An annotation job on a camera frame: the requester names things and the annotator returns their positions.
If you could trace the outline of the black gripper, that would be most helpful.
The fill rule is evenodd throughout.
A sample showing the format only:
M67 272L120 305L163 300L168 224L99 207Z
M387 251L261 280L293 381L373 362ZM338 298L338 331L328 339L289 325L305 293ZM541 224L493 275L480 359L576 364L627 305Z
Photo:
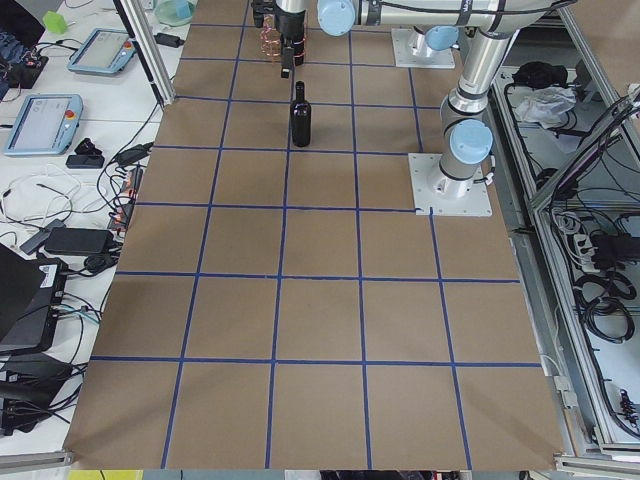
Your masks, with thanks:
M291 13L284 10L276 11L276 29L284 39L281 40L281 70L280 76L288 78L294 69L295 47L293 41L304 38L304 21L306 11Z

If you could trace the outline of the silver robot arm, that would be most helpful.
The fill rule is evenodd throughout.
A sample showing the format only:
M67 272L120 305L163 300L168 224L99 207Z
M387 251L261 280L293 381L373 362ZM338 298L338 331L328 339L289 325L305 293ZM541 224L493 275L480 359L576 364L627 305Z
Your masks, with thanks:
M427 175L431 191L458 199L469 193L493 144L482 122L488 92L519 31L559 8L563 1L319 1L317 19L331 36L353 26L410 25L418 53L445 51L462 29L475 35L457 85L441 106L444 151Z

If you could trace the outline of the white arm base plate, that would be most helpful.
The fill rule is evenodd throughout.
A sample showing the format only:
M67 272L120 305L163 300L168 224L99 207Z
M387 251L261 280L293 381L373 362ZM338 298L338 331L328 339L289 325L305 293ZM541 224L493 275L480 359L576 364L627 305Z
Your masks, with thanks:
M454 69L452 47L459 30L454 26L430 29L394 28L391 30L395 66L403 68Z
M409 172L417 215L491 217L488 187L477 165L471 179L458 181L440 169L441 154L410 153Z

